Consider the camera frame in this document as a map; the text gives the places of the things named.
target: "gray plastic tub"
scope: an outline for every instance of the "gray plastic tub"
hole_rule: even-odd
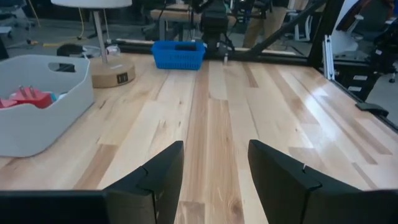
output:
[[[58,63],[76,72],[56,72]],[[28,157],[48,148],[94,102],[90,61],[83,58],[24,55],[0,62],[0,98],[19,85],[67,94],[45,109],[24,104],[0,109],[0,156]]]

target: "wooden tabletop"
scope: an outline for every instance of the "wooden tabletop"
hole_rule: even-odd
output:
[[[312,68],[206,61],[190,72],[127,57],[137,78],[95,89],[94,105],[43,153],[0,158],[0,189],[103,189],[184,140],[176,223],[266,223],[250,139],[360,189],[398,188],[398,135]]]
[[[162,19],[165,21],[184,21],[188,22],[190,20],[190,13],[188,12],[189,5],[187,4],[173,4],[166,7],[166,9],[183,9],[186,10],[185,12],[182,11],[170,11],[164,10],[161,16]],[[161,9],[154,9],[150,12],[150,16],[153,19],[158,19],[160,13],[162,12]],[[201,14],[194,14],[193,21],[195,23],[199,23],[201,20]],[[233,16],[228,16],[229,26],[233,26],[236,22],[236,18]]]

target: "lamp base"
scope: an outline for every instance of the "lamp base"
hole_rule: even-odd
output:
[[[127,84],[136,77],[133,62],[124,56],[108,56],[108,63],[101,58],[90,59],[90,72],[94,88],[109,88]]]

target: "blue plastic basket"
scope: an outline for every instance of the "blue plastic basket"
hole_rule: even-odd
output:
[[[175,50],[176,45],[195,44],[196,51]],[[157,68],[199,70],[203,62],[205,47],[199,42],[156,41],[152,47]]]

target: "black bracket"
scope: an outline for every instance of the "black bracket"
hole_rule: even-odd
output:
[[[355,106],[359,108],[361,111],[367,111],[376,116],[387,117],[389,114],[389,112],[386,109],[382,108],[379,105],[375,105],[373,103],[357,103]]]

